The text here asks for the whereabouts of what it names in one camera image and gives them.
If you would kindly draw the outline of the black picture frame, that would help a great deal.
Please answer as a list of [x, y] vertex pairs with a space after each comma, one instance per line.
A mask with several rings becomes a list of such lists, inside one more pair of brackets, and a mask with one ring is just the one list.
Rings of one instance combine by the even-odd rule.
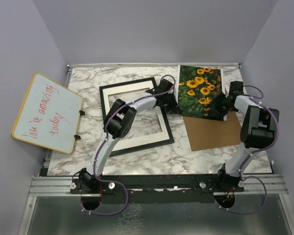
[[112, 134], [109, 140], [114, 144], [112, 157], [174, 143], [165, 111], [174, 102], [173, 95], [164, 94], [171, 86], [170, 81], [157, 84], [150, 77], [99, 88], [104, 123], [125, 103], [140, 96], [162, 94], [131, 103], [115, 114], [108, 127]]

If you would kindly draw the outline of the sunflower photo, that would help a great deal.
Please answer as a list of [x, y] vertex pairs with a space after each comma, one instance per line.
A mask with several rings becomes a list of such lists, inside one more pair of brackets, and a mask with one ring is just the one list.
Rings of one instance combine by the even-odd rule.
[[213, 108], [213, 101], [225, 93], [221, 69], [179, 65], [176, 100], [184, 117], [226, 121]]

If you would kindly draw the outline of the white mat board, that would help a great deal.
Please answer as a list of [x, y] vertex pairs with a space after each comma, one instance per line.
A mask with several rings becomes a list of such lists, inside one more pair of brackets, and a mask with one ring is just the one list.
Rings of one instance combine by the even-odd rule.
[[[152, 89], [156, 86], [155, 78], [144, 78], [134, 80], [130, 82], [121, 82], [112, 85], [100, 86], [99, 94], [101, 101], [102, 116], [105, 118], [107, 113], [110, 111], [110, 105], [108, 101], [109, 94], [122, 93], [130, 90], [139, 90], [148, 87], [147, 90]], [[169, 121], [164, 108], [159, 107], [161, 113], [159, 115], [159, 122], [162, 127], [161, 133], [152, 135], [142, 136], [139, 138], [120, 140], [114, 147], [111, 156], [117, 156], [121, 154], [131, 153], [140, 151], [148, 148], [162, 146], [174, 142], [172, 132], [170, 129]]]

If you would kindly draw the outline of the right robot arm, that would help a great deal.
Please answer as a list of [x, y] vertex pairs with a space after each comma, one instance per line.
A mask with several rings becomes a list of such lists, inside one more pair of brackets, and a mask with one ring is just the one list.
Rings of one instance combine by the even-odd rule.
[[279, 136], [279, 111], [264, 106], [256, 99], [244, 93], [243, 82], [234, 81], [230, 83], [228, 95], [221, 93], [211, 103], [220, 117], [230, 111], [240, 111], [245, 116], [240, 131], [241, 143], [234, 156], [218, 170], [215, 185], [220, 191], [237, 185], [251, 160], [259, 152], [273, 147]]

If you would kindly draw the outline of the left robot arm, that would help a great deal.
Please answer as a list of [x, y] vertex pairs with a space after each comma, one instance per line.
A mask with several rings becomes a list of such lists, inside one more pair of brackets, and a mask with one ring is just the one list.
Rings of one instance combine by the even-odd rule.
[[106, 161], [115, 145], [128, 134], [138, 113], [156, 106], [167, 105], [170, 108], [177, 106], [173, 92], [176, 80], [170, 82], [166, 77], [164, 75], [160, 79], [159, 85], [145, 91], [143, 95], [133, 101], [121, 99], [115, 101], [103, 121], [103, 133], [95, 154], [86, 167], [78, 173], [81, 187], [87, 193], [95, 192], [99, 182], [107, 182], [100, 178]]

